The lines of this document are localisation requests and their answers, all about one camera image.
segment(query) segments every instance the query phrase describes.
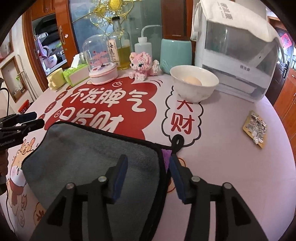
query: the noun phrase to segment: glass liquor bottle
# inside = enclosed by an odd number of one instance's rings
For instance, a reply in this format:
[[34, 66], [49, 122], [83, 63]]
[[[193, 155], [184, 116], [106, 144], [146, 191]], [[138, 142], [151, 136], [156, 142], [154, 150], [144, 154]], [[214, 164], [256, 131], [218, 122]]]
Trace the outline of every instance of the glass liquor bottle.
[[109, 35], [110, 55], [117, 69], [123, 70], [130, 67], [129, 56], [131, 54], [130, 37], [120, 24], [120, 17], [113, 17], [113, 32]]

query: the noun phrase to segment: yellow liquid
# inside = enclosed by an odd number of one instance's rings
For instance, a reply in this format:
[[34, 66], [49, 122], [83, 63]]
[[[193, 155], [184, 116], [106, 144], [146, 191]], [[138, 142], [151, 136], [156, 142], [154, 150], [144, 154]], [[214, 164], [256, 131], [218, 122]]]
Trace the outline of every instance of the yellow liquid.
[[119, 70], [124, 70], [130, 68], [130, 60], [129, 56], [131, 54], [131, 48], [130, 46], [127, 47], [121, 47], [117, 49], [120, 67], [117, 67]]

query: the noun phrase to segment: brown egg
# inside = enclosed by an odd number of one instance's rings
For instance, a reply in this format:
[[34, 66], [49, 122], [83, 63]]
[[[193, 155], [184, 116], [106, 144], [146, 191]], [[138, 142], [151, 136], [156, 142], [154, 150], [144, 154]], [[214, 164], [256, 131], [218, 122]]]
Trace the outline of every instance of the brown egg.
[[193, 76], [187, 76], [183, 79], [183, 81], [187, 82], [187, 83], [190, 83], [190, 84], [193, 84], [193, 85], [199, 85], [199, 86], [202, 86], [202, 83], [201, 81], [198, 79], [198, 78], [195, 78]]

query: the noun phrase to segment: pink tablecloth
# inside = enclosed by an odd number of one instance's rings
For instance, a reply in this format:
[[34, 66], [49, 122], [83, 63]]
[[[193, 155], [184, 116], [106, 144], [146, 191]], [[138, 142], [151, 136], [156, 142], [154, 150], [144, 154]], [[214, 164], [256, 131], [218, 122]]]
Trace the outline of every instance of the pink tablecloth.
[[[71, 89], [46, 90], [29, 111], [45, 120], [45, 129], [55, 121], [68, 120], [165, 145], [175, 134], [182, 134], [186, 147], [178, 153], [181, 163], [209, 183], [232, 183], [268, 239], [278, 240], [294, 215], [296, 171], [286, 132], [267, 98], [251, 103], [214, 91], [209, 99], [192, 104], [173, 91], [168, 75], [132, 82], [123, 78], [98, 87], [84, 81]], [[264, 149], [242, 130], [250, 110], [268, 125]], [[105, 124], [96, 122], [99, 116]], [[30, 238], [45, 210], [18, 169], [42, 141], [45, 129], [30, 133], [22, 146], [9, 150], [9, 217], [21, 240]], [[6, 195], [0, 196], [8, 218], [5, 202]], [[215, 239], [214, 208], [212, 205], [211, 241]], [[189, 212], [190, 205], [181, 203], [172, 183], [153, 240], [184, 240]]]

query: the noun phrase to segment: red basket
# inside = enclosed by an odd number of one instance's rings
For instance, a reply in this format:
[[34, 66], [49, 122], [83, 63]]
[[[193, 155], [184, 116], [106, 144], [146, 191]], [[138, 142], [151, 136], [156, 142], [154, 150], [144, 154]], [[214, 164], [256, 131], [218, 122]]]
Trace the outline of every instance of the red basket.
[[26, 100], [25, 103], [19, 108], [19, 113], [24, 114], [27, 109], [30, 107], [30, 101]]

